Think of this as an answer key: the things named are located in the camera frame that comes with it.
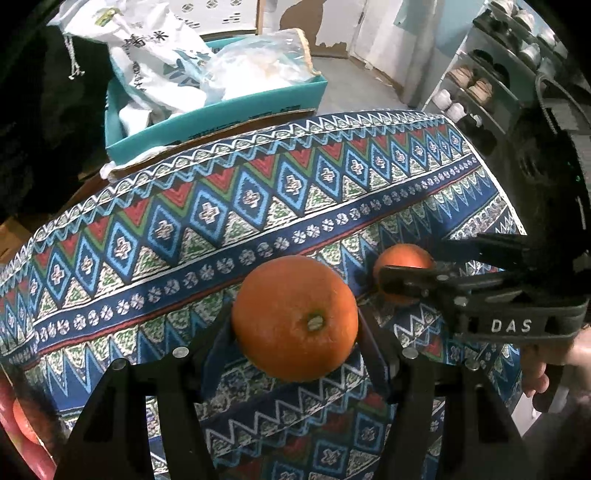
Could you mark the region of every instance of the blue geometric pattern fabric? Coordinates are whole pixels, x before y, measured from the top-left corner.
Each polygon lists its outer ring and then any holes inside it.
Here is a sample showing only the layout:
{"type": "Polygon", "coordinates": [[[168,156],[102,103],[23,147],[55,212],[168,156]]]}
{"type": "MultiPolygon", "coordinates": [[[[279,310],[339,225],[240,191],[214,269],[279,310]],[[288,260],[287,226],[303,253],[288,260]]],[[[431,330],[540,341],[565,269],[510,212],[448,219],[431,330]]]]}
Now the blue geometric pattern fabric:
{"type": "MultiPolygon", "coordinates": [[[[371,271],[385,248],[484,231],[525,233],[442,116],[342,113],[250,132],[141,170],[39,229],[0,274],[0,353],[71,430],[115,358],[149,362],[188,344],[265,261],[308,255],[374,302],[371,271]]],[[[490,270],[472,262],[463,273],[490,270]]],[[[512,347],[457,343],[428,304],[382,319],[433,359],[477,359],[508,404],[518,395],[512,347]]],[[[216,396],[196,406],[224,475],[369,478],[394,409],[372,392],[357,350],[326,378],[281,388],[238,350],[231,357],[216,396]]],[[[147,412],[154,470],[165,476],[155,399],[147,412]]]]}

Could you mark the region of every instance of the metal screw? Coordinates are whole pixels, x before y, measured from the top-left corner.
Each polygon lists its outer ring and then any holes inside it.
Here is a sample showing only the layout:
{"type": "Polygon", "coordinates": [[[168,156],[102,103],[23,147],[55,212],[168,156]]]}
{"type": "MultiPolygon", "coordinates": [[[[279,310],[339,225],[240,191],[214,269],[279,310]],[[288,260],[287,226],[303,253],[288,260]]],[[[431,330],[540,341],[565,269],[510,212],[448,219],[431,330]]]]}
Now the metal screw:
{"type": "Polygon", "coordinates": [[[464,365],[466,365],[466,368],[468,370],[471,370],[473,372],[478,371],[478,369],[480,368],[480,364],[478,363],[478,361],[472,358],[467,358],[466,361],[464,361],[464,365]]]}
{"type": "Polygon", "coordinates": [[[127,360],[125,358],[117,358],[111,363],[111,368],[113,370],[123,370],[126,365],[127,360]]]}
{"type": "Polygon", "coordinates": [[[418,357],[418,351],[415,347],[408,346],[402,350],[402,355],[404,358],[408,358],[409,360],[414,360],[418,357]]]}
{"type": "Polygon", "coordinates": [[[176,358],[185,358],[189,354],[189,349],[185,346],[178,346],[173,350],[173,356],[176,358]]]}
{"type": "Polygon", "coordinates": [[[456,297],[453,299],[453,303],[458,305],[459,307],[465,307],[468,305],[468,299],[466,297],[456,297]]]}

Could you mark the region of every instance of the teal cardboard box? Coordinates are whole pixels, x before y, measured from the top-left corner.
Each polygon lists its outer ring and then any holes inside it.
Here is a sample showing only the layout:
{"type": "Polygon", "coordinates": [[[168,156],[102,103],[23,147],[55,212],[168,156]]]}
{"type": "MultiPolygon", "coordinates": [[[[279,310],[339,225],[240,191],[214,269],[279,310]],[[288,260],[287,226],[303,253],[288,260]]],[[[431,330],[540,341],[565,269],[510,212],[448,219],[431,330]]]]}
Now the teal cardboard box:
{"type": "MultiPolygon", "coordinates": [[[[215,52],[240,37],[207,42],[215,52]]],[[[328,82],[320,75],[310,83],[246,95],[208,105],[152,125],[135,135],[125,136],[119,110],[129,101],[118,80],[109,82],[105,110],[105,145],[107,155],[123,165],[147,149],[175,145],[202,137],[253,118],[295,110],[317,109],[328,82]]]]}

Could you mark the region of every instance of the plastic bag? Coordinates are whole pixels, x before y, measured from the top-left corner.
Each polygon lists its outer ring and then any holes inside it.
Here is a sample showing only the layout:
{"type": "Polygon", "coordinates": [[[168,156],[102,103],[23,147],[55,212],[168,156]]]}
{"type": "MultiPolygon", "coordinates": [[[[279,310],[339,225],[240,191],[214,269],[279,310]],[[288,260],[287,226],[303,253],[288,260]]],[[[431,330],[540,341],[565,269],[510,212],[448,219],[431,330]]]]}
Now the plastic bag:
{"type": "Polygon", "coordinates": [[[247,37],[222,48],[203,69],[207,104],[311,81],[314,70],[299,28],[247,37]]]}
{"type": "Polygon", "coordinates": [[[66,0],[49,24],[64,35],[106,43],[116,77],[141,108],[152,111],[153,123],[205,104],[199,84],[212,52],[168,2],[66,0]]]}

